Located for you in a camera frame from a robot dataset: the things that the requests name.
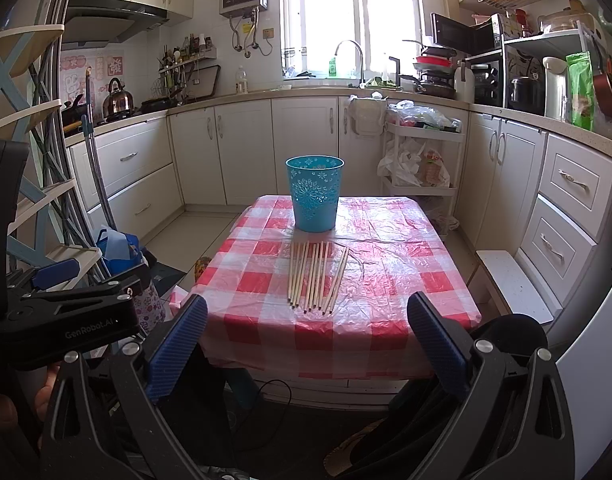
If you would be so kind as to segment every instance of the window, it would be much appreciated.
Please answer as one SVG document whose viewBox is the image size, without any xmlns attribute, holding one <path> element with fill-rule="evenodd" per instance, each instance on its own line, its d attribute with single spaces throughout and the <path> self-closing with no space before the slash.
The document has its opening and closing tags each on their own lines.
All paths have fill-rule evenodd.
<svg viewBox="0 0 612 480">
<path fill-rule="evenodd" d="M 327 77 L 340 41 L 354 40 L 364 53 L 366 79 L 381 75 L 389 56 L 411 73 L 420 39 L 417 0 L 281 0 L 281 46 L 284 74 L 309 71 Z M 394 72 L 394 64 L 388 65 Z M 359 77 L 359 54 L 344 43 L 337 55 L 337 76 Z"/>
</svg>

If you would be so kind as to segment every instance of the stainless steel kettle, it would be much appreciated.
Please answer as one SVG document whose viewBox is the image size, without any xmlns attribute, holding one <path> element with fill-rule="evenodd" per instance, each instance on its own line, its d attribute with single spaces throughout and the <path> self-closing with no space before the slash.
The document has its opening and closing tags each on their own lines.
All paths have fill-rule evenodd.
<svg viewBox="0 0 612 480">
<path fill-rule="evenodd" d="M 132 112 L 132 94 L 124 90 L 118 78 L 113 77 L 108 83 L 108 95 L 102 105 L 104 118 L 115 118 L 116 116 L 130 114 Z"/>
</svg>

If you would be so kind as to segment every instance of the green bottle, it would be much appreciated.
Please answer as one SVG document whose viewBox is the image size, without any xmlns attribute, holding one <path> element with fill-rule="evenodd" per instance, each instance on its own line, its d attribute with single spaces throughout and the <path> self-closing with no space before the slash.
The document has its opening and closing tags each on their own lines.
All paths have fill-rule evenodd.
<svg viewBox="0 0 612 480">
<path fill-rule="evenodd" d="M 328 63 L 328 77 L 337 77 L 337 56 L 333 56 Z"/>
</svg>

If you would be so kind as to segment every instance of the table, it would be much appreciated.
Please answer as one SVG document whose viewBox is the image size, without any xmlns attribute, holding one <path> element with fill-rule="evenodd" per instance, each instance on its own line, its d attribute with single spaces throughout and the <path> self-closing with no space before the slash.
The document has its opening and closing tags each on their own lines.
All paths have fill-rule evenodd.
<svg viewBox="0 0 612 480">
<path fill-rule="evenodd" d="M 336 258 L 342 246 L 350 249 L 329 316 L 288 304 L 293 235 L 296 242 L 338 244 Z M 335 229 L 312 234 L 294 229 L 290 196 L 263 196 L 248 208 L 192 288 L 208 303 L 200 343 L 212 364 L 317 379 L 428 374 L 406 317 L 408 297 L 418 290 L 442 316 L 466 328 L 479 323 L 463 279 L 416 202 L 340 198 Z"/>
</svg>

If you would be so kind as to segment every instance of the range hood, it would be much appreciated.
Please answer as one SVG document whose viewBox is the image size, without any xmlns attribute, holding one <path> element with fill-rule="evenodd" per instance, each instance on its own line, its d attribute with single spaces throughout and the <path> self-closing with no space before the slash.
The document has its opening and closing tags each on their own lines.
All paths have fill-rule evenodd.
<svg viewBox="0 0 612 480">
<path fill-rule="evenodd" d="M 68 0 L 62 50 L 122 43 L 167 21 L 166 10 L 127 0 Z"/>
</svg>

